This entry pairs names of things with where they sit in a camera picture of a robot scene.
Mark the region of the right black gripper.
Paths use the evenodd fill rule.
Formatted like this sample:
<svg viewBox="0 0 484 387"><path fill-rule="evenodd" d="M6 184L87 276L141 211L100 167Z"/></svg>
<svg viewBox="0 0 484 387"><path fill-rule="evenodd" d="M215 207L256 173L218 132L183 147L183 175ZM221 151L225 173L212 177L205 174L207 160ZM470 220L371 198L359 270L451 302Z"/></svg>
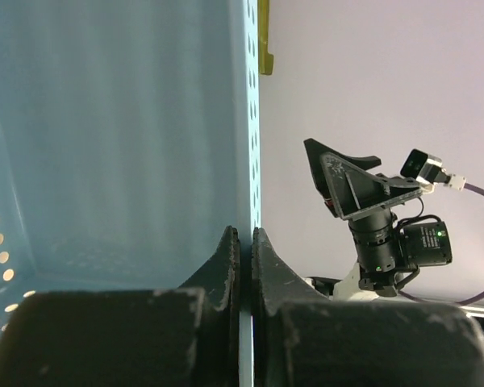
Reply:
<svg viewBox="0 0 484 387"><path fill-rule="evenodd" d="M315 188L336 218L358 220L423 194L410 178L370 173L382 164L376 156L347 156L315 139L303 144Z"/></svg>

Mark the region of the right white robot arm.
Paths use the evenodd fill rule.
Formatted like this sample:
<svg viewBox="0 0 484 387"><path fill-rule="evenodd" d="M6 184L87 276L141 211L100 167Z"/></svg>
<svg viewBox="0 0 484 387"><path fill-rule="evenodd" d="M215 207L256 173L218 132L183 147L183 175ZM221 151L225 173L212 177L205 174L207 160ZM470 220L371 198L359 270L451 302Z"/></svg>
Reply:
<svg viewBox="0 0 484 387"><path fill-rule="evenodd" d="M376 156L347 156L315 139L303 143L315 188L332 216L348 224L357 252L344 279L314 279L316 289L326 286L334 301L394 298L422 267L452 262L448 229L440 217L419 213L400 219L393 212L450 182L441 159L414 149L400 174L388 177L370 172L381 164Z"/></svg>

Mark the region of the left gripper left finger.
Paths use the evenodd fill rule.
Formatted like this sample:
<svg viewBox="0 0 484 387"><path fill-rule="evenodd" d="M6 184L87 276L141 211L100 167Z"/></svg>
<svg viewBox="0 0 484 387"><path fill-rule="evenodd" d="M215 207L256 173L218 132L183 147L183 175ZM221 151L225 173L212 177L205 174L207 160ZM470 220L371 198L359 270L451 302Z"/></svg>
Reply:
<svg viewBox="0 0 484 387"><path fill-rule="evenodd" d="M0 339L0 386L236 386L240 241L175 289L38 293Z"/></svg>

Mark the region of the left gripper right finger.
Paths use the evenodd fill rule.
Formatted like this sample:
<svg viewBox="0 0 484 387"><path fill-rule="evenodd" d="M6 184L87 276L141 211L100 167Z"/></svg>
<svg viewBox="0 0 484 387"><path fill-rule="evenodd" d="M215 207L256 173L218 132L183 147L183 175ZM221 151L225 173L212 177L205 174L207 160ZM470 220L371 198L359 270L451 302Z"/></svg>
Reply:
<svg viewBox="0 0 484 387"><path fill-rule="evenodd" d="M484 333L455 306L335 302L252 242L258 386L484 386Z"/></svg>

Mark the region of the light blue tray basket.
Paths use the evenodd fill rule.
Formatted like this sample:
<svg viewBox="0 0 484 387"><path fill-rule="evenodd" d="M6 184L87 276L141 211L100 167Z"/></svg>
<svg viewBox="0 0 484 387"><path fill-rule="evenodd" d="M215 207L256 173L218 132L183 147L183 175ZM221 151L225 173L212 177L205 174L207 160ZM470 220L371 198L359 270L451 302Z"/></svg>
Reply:
<svg viewBox="0 0 484 387"><path fill-rule="evenodd" d="M257 3L0 1L0 339L38 293L175 289L260 221Z"/></svg>

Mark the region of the large olive green basket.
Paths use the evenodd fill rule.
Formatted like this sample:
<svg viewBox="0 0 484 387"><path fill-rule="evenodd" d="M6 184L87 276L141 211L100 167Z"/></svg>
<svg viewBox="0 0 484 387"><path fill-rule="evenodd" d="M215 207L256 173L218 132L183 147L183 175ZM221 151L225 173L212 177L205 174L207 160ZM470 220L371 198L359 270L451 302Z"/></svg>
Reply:
<svg viewBox="0 0 484 387"><path fill-rule="evenodd" d="M269 52L269 0L257 1L259 74L273 73L274 56Z"/></svg>

